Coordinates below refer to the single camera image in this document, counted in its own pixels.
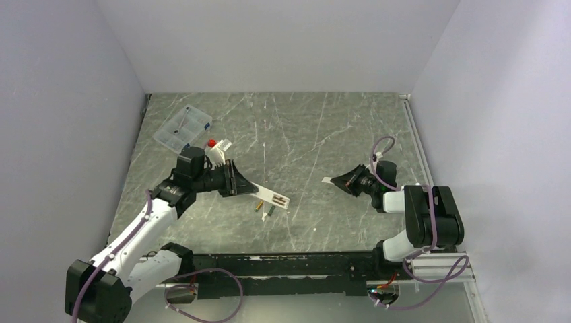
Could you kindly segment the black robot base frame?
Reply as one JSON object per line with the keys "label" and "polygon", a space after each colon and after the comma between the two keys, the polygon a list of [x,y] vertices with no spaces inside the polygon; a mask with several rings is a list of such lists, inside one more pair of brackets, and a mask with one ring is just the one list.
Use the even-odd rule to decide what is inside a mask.
{"label": "black robot base frame", "polygon": [[380,248],[353,252],[194,254],[166,283],[192,283],[200,300],[230,296],[365,296],[410,277]]}

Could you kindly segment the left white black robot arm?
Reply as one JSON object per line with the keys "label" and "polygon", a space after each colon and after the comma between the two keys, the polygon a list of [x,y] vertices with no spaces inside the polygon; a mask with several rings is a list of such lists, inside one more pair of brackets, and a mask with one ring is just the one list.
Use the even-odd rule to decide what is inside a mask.
{"label": "left white black robot arm", "polygon": [[170,175],[145,193],[146,204],[132,222],[89,261],[68,268],[65,311],[72,322],[124,322],[132,305],[157,284],[188,281],[197,273],[193,252],[168,243],[150,260],[140,259],[152,242],[178,221],[203,192],[221,197],[255,194],[231,159],[200,147],[185,147]]}

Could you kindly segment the white remote control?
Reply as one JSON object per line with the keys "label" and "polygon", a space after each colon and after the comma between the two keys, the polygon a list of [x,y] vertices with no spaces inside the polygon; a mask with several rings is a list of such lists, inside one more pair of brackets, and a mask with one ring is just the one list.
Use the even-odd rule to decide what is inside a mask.
{"label": "white remote control", "polygon": [[264,202],[267,203],[271,203],[272,205],[275,205],[276,207],[282,208],[287,210],[289,203],[290,203],[290,199],[282,194],[279,194],[277,192],[274,192],[272,190],[269,190],[268,188],[265,188],[264,186],[258,185],[256,183],[253,183],[254,187],[257,188],[257,191],[254,193],[250,193],[251,196],[262,200]]}

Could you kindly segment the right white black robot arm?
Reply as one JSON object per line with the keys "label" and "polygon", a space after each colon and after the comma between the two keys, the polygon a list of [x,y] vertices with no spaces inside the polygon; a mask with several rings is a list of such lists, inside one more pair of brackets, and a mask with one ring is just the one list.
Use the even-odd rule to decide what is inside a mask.
{"label": "right white black robot arm", "polygon": [[343,192],[358,197],[366,194],[379,213],[403,214],[405,229],[381,242],[383,254],[371,261],[375,277],[387,279],[397,270],[397,261],[432,245],[433,226],[436,227],[436,247],[448,248],[463,243],[465,228],[452,191],[447,186],[433,186],[432,199],[420,185],[396,185],[397,165],[378,161],[371,170],[360,164],[353,170],[333,177],[329,182]]}

